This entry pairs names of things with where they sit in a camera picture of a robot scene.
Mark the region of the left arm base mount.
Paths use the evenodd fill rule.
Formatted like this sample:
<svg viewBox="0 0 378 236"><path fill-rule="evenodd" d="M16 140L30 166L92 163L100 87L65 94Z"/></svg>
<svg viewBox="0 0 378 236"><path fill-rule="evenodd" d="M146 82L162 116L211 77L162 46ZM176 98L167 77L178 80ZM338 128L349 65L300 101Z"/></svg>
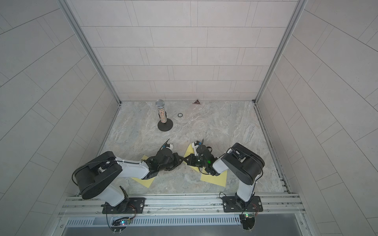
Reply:
<svg viewBox="0 0 378 236"><path fill-rule="evenodd" d="M144 210L146 198L130 198L122 186L115 188L111 185L103 193L105 194L105 204L101 205L103 214L139 214Z"/></svg>

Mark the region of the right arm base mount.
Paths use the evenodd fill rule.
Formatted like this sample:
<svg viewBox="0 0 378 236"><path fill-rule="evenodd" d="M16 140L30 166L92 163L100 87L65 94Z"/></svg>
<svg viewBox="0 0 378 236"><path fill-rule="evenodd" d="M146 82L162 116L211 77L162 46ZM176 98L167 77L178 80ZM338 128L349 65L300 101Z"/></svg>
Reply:
<svg viewBox="0 0 378 236"><path fill-rule="evenodd" d="M219 194L222 200L224 212L263 212L262 202L259 196L252 196L247 202L244 202L236 194L234 196L226 196Z"/></svg>

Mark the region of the yellow square paper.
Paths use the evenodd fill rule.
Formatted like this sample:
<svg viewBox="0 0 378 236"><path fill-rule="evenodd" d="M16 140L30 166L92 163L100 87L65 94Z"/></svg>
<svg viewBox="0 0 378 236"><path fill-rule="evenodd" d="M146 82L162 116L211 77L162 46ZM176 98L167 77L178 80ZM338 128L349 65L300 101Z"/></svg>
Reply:
<svg viewBox="0 0 378 236"><path fill-rule="evenodd" d="M185 154L184 154L184 157L188 157L190 154L194 154L194 153L195 153L195 152L194 152L194 149L193 149L192 145L189 144L189 146L188 146L188 148L187 148L187 150L186 150L186 152L185 152ZM193 170L195 170L196 172L199 173L199 169L198 169L198 167L190 166L190 168L192 168Z"/></svg>

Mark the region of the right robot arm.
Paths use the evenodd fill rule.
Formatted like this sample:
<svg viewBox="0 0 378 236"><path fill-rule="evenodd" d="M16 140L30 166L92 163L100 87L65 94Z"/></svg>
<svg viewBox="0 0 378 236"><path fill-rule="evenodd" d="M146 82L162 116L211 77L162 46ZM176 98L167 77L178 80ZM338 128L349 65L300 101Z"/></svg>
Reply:
<svg viewBox="0 0 378 236"><path fill-rule="evenodd" d="M196 141L191 144L193 153L184 157L188 166L196 167L203 175L218 177L230 170L239 180L236 201L246 207L255 194L256 182L263 176L264 160L240 143L235 143L220 157L212 154L213 149Z"/></svg>

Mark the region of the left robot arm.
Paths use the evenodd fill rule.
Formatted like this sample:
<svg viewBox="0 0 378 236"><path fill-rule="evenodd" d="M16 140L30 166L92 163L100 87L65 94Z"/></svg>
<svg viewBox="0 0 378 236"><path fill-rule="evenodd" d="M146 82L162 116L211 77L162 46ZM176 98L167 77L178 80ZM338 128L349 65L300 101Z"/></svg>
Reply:
<svg viewBox="0 0 378 236"><path fill-rule="evenodd" d="M112 207L124 205L129 197L123 187L112 183L117 178L137 178L149 180L160 171L171 171L184 161L168 145L158 150L157 154L146 160L131 161L115 156L107 151L88 163L78 167L72 174L72 180L78 186L84 200L99 198Z"/></svg>

